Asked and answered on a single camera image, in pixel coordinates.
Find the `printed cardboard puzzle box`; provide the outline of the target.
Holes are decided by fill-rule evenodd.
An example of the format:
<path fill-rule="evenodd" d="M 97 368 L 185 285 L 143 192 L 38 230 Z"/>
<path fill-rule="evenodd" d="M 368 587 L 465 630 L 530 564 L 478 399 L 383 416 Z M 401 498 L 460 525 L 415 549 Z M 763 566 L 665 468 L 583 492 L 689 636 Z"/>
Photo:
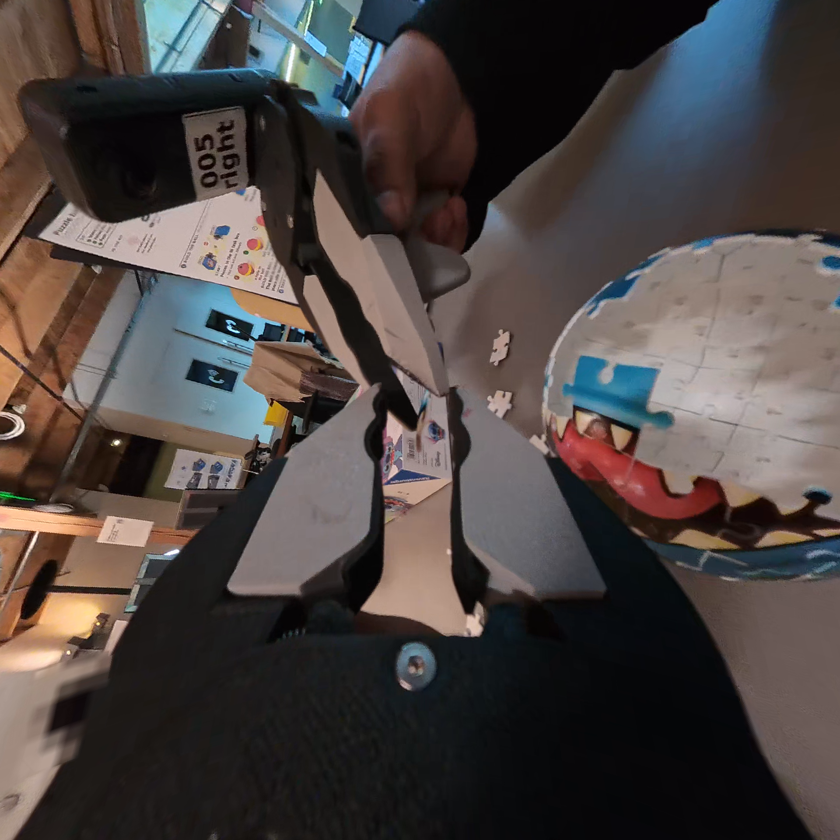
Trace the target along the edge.
<path fill-rule="evenodd" d="M 415 430 L 389 415 L 383 433 L 381 460 L 385 522 L 393 522 L 451 482 L 451 440 L 445 398 L 428 391 L 398 371 L 417 414 Z"/>

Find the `brown cardboard box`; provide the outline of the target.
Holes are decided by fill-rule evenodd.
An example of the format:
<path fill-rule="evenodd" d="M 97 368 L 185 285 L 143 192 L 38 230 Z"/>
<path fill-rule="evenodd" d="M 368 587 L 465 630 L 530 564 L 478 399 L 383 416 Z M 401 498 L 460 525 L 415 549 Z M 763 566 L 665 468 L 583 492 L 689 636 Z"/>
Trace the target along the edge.
<path fill-rule="evenodd" d="M 310 343 L 291 342 L 257 342 L 244 382 L 279 403 L 301 403 L 315 395 L 345 403 L 359 386 L 331 356 Z"/>

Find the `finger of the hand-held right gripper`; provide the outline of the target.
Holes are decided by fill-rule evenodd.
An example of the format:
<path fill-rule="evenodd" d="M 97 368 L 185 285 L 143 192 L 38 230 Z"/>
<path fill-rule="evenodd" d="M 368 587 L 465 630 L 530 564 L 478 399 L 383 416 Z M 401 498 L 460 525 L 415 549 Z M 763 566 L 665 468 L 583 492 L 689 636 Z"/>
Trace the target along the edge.
<path fill-rule="evenodd" d="M 352 290 L 341 280 L 328 278 L 324 287 L 317 276 L 307 276 L 302 296 L 316 333 L 332 355 L 359 384 L 378 385 L 388 412 L 415 430 L 417 412 Z"/>
<path fill-rule="evenodd" d="M 320 171 L 312 208 L 320 246 L 353 290 L 386 357 L 430 392 L 444 395 L 445 363 L 403 241 L 394 234 L 359 236 Z"/>

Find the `white puzzle pieces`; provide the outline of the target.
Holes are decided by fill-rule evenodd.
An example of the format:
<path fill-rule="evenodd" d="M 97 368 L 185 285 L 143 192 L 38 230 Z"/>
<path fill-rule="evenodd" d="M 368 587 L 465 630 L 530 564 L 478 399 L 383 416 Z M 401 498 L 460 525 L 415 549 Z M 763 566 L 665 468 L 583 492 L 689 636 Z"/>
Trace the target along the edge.
<path fill-rule="evenodd" d="M 489 364 L 497 368 L 509 355 L 511 345 L 511 332 L 500 329 L 497 336 L 493 339 Z M 550 387 L 550 371 L 546 366 L 542 372 L 542 383 L 539 390 L 540 396 L 540 431 L 537 434 L 531 435 L 529 442 L 532 446 L 539 450 L 539 452 L 546 458 L 556 458 L 556 454 L 550 446 L 549 433 L 547 431 L 546 409 L 543 402 Z M 488 410 L 499 419 L 506 419 L 511 409 L 514 407 L 515 397 L 514 393 L 505 390 L 496 390 L 486 398 Z"/>

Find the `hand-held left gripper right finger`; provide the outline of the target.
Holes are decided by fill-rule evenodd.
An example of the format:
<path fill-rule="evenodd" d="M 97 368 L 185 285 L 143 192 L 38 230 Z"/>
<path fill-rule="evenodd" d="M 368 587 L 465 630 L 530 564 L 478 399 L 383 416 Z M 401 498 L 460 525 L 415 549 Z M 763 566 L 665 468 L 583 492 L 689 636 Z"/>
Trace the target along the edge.
<path fill-rule="evenodd" d="M 451 571 L 466 614 L 492 596 L 600 599 L 606 584 L 550 461 L 467 390 L 446 397 Z"/>

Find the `blue puzzle ball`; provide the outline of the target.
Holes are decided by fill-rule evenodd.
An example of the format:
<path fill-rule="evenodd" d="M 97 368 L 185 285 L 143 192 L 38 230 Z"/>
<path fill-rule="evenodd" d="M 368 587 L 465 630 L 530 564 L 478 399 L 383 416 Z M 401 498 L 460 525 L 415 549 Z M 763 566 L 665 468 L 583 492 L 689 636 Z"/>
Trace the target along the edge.
<path fill-rule="evenodd" d="M 553 345 L 551 455 L 675 566 L 837 578 L 838 296 L 838 234 L 822 230 L 651 255 Z"/>

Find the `person's right hand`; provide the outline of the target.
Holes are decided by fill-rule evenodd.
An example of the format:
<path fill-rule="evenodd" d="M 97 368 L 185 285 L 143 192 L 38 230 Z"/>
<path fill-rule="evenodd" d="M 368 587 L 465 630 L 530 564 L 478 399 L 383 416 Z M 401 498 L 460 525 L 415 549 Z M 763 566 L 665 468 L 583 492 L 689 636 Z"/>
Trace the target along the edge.
<path fill-rule="evenodd" d="M 399 35 L 350 120 L 366 181 L 394 229 L 411 226 L 418 198 L 446 193 L 421 230 L 429 242 L 462 253 L 469 232 L 462 192 L 476 162 L 476 122 L 444 52 L 415 31 Z"/>

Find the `white instruction sheet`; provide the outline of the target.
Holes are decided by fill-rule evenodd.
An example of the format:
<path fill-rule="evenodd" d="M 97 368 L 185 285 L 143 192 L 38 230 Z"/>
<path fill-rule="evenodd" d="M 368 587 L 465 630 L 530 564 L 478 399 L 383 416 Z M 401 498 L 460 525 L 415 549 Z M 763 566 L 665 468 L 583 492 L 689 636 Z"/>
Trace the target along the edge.
<path fill-rule="evenodd" d="M 68 203 L 38 237 L 95 261 L 108 259 L 298 303 L 270 245 L 254 186 L 118 224 Z"/>

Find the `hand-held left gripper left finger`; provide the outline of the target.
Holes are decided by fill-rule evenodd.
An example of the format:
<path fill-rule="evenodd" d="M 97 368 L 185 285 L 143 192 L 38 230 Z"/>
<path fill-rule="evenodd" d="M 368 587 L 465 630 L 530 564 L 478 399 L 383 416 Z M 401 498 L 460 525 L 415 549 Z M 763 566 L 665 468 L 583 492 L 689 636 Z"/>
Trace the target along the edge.
<path fill-rule="evenodd" d="M 283 461 L 227 590 L 358 612 L 384 557 L 385 398 L 372 385 Z"/>

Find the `person's right forearm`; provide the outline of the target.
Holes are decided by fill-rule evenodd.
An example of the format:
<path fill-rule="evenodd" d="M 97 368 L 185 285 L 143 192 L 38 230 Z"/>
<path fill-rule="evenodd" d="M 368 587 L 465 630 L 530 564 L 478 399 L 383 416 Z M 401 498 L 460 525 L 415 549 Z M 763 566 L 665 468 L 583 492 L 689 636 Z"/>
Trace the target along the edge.
<path fill-rule="evenodd" d="M 490 201 L 572 131 L 610 77 L 643 64 L 713 2 L 426 2 L 383 73 L 415 109 L 405 193 L 447 192 L 422 223 L 463 252 Z"/>

